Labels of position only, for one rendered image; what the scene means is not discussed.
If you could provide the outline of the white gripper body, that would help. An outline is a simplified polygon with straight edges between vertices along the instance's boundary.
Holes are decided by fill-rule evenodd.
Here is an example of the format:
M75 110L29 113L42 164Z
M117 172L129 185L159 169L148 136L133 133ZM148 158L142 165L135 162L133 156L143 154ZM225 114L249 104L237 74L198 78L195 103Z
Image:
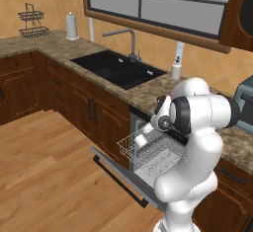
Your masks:
M142 148L152 140L154 133L153 126L148 123L134 134L134 143L138 148Z

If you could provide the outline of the dishwasher body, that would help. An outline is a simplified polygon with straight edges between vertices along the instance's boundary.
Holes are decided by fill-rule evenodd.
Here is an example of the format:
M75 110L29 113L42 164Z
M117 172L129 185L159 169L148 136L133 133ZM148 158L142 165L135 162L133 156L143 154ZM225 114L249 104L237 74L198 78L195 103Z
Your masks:
M142 111L136 109L134 106L129 107L129 114L131 117L131 125L130 125L130 134L136 132L137 130L144 127L146 124L150 122L150 116ZM174 139L181 142L184 147L188 142L188 138L180 134L178 131L174 130L173 128L169 129L165 132L172 136Z

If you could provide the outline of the dark wood cupboard door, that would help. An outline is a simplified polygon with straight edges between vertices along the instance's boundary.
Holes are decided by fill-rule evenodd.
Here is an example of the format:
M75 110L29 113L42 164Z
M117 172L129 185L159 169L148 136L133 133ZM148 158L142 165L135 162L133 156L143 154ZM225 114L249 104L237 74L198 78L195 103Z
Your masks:
M253 198L224 181L195 209L193 220L201 232L245 232L253 218Z
M70 97L72 101L72 114L74 124L94 143L97 142L96 125L94 118L89 119L88 99L92 97L84 90L78 88L76 85L69 84Z
M0 107L7 122L42 109L42 96L34 67L0 75Z
M100 100L96 103L98 146L127 169L128 159L121 154L118 142L130 134L128 104L119 98L114 98L107 104Z

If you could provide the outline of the grey dishwasher door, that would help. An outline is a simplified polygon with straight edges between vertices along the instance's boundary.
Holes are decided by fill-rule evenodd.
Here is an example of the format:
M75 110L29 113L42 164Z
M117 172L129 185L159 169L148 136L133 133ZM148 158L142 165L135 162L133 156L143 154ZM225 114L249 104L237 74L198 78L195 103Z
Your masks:
M143 179L122 165L112 160L110 157L90 145L89 149L100 157L100 162L111 171L123 184L125 184L138 198L145 198L148 204L162 212L166 211L166 204L160 201L152 187L150 187Z

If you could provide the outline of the white soap dispenser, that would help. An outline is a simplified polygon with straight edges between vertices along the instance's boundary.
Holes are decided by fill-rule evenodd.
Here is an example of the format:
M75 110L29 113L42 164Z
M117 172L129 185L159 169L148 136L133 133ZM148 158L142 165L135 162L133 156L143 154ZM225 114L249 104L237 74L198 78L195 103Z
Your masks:
M179 80L181 77L182 61L181 57L177 56L174 63L172 64L171 78L173 80Z

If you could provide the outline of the black double sink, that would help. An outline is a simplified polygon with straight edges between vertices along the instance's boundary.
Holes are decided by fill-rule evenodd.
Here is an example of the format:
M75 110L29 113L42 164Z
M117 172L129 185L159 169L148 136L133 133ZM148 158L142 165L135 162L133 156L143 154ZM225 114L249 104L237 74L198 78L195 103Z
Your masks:
M131 62L128 57L111 50L74 58L72 62L126 91L166 74L140 61Z

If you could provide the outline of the dark wood drawer front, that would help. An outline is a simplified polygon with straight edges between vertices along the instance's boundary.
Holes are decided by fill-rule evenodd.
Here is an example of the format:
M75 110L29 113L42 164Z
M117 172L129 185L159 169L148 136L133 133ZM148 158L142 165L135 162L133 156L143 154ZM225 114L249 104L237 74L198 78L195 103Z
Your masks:
M57 101L59 101L59 102L65 104L66 106L70 107L70 99L69 99L69 97L68 97L65 93L63 93L63 92L57 90L57 89L54 88L53 86L50 87L50 90L51 90L51 93L52 93L52 97L53 97L54 99L56 99ZM62 100L60 101L60 100L55 96L55 94L58 94L60 97L62 97Z
M52 81L52 79L55 79L55 80L59 81L59 82L60 82L59 85L56 85L56 84ZM49 73L49 80L50 80L51 84L54 85L55 87L61 89L61 90L64 91L65 93L68 92L68 85L67 85L67 82L66 82L62 77L60 77L60 76L58 76L58 75L56 75L56 74L50 72L50 73Z
M73 122L71 111L63 104L60 104L57 101L54 101L53 109L60 114L60 112L58 111L58 108L62 108L63 110L65 110L65 115L62 115L62 116L64 116L69 122Z
M29 52L0 58L0 74L29 68L33 65L32 57Z
M45 58L45 62L46 62L47 68L48 68L50 71L52 71L52 72L58 74L59 76L61 76L61 77L63 77L63 78L66 78L66 77L67 77L66 68L65 68L62 64L58 63L57 61L55 61L55 60L53 60L53 59L51 59L51 58L49 58L49 57L46 57L46 58ZM51 66L49 65L50 62L53 62L54 64L56 64L57 67L56 67L56 68L51 67Z
M224 167L227 169L228 172L232 173L233 175L237 176L238 178L246 179L246 184L241 185L240 183L236 182L235 180L231 179L226 174L224 174L221 171L221 169ZM224 159L219 160L219 162L214 170L221 179L227 181L228 183L237 187L241 191L244 191L245 193L253 194L253 176L251 176L247 172L243 171L242 169L238 168L237 166L233 165L232 163L230 163Z

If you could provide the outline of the grey sink tap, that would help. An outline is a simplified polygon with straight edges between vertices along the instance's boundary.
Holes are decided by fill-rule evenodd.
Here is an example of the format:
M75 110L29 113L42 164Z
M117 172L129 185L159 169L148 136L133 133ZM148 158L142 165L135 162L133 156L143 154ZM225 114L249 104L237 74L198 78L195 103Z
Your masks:
M131 52L128 55L129 60L131 62L137 62L137 61L140 62L141 57L139 55L135 54L135 33L134 33L133 29L122 29L122 30L118 30L118 31L102 33L102 36L105 38L105 37L110 37L110 36L124 34L124 33L131 34Z

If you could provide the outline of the grey toaster oven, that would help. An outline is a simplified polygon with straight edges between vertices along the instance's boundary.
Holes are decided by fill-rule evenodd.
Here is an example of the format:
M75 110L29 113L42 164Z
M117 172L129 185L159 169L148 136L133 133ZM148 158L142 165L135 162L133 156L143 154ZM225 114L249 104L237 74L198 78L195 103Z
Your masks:
M240 109L232 118L233 125L253 135L253 75L238 85L233 99Z

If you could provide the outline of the window with white blinds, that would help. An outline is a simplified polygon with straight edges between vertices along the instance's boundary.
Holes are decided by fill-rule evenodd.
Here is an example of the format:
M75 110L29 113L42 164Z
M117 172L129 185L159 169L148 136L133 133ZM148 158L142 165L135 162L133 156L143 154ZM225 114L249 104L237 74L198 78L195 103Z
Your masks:
M87 17L230 52L219 42L228 0L83 0Z

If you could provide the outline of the white paper towel roll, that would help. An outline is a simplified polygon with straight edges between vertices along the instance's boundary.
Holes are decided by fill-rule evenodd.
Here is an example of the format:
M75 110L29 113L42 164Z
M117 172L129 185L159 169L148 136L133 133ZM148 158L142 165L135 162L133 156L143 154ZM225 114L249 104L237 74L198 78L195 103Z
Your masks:
M77 33L77 23L76 23L76 16L69 12L65 16L65 25L67 29L67 36L66 38L69 40L77 40L79 39Z

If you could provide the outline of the dark wood wall cupboard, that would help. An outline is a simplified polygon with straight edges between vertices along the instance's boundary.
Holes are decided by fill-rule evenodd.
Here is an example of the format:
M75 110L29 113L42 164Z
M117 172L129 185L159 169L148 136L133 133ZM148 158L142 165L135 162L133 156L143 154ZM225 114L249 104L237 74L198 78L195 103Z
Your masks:
M218 43L224 53L232 47L253 52L253 0L228 0Z

